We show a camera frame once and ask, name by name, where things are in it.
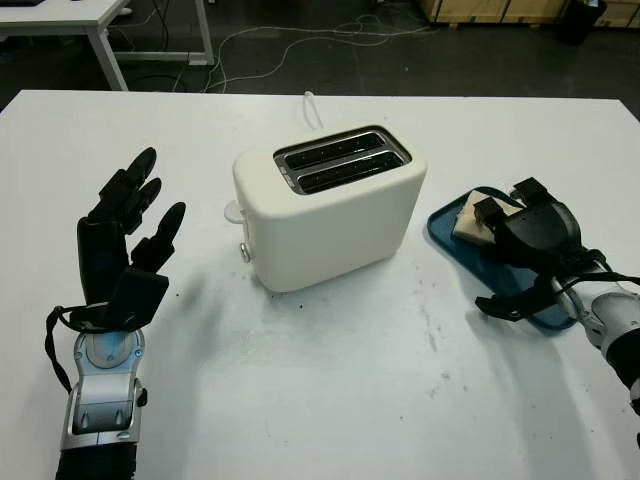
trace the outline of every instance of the toaster slot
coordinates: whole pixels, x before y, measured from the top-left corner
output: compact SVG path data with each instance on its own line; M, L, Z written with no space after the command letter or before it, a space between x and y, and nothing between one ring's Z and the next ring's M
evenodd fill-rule
M382 152L337 167L304 175L298 178L298 184L304 193L316 193L355 182L377 173L386 172L403 165L403 163L396 153Z
M302 170L323 163L344 158L354 153L366 152L384 145L376 133L364 133L284 155L284 161L291 170Z
M372 125L282 148L273 160L294 192L309 195L401 167L411 155Z

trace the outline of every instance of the floor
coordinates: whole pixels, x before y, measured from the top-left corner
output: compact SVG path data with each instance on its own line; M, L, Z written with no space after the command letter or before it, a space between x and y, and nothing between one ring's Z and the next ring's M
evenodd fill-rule
M159 15L149 17L153 1L132 0L133 16L111 29L114 48L159 47ZM162 9L164 0L159 1ZM192 3L168 1L169 50L199 49ZM619 98L640 119L638 31L598 30L573 47L559 43L552 28L429 26L414 3L396 0L382 6L368 0L217 0L207 5L207 13L216 51L228 35L261 25L339 27L338 33L259 29L228 40L221 55L232 80L226 85L229 93ZM308 40L291 46L302 39ZM275 70L289 46L272 74L233 80ZM213 93L224 88L218 84L220 69L211 73L183 63L121 66L132 90L199 92L208 84ZM0 44L0 109L22 88L108 87L82 39L11 38Z

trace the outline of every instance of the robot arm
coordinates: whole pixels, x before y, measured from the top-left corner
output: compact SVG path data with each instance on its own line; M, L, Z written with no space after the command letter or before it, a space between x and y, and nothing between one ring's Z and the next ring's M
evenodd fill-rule
M56 479L131 479L140 439L141 409L148 394L136 378L145 351L141 328L151 322L169 280L156 272L173 254L185 212L173 205L157 233L127 255L125 235L160 192L145 181L155 164L152 148L100 191L100 202L79 220L78 256L86 306L56 307L47 318L45 350L69 392ZM79 333L74 346L78 382L58 363L52 331L57 321Z
M479 297L476 305L511 321L562 305L629 388L631 405L640 415L640 298L618 283L640 285L640 278L613 272L601 252L586 249L577 220L537 180L517 184L512 197L524 208L511 216L492 198L475 205L476 217L494 234L495 245L485 253L538 276L516 296Z

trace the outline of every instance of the toaster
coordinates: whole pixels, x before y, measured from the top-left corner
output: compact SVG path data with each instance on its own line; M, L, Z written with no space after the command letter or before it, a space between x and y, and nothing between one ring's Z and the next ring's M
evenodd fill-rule
M373 125L282 143L233 164L240 249L268 289L297 290L398 249L427 169L404 140Z

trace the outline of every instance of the white table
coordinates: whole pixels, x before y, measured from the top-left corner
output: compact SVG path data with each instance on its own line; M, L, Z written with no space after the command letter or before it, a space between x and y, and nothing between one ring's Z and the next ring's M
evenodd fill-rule
M107 39L107 27L129 0L45 0L33 7L0 7L0 37L86 35L113 90L127 91L117 59L189 60L213 64L213 48L203 0L195 0L204 52L118 52Z
M318 97L325 125L385 120L430 171L393 257L271 295L223 219L232 160L308 129L302 97L22 92L0 116L0 476L49 479L66 394L44 317L82 302L75 223L116 168L158 150L163 192L134 241L186 201L171 286L139 372L138 479L632 479L640 421L580 326L484 319L488 292L424 238L477 185L544 182L587 245L638 273L640 124L618 101ZM73 371L73 335L57 332Z

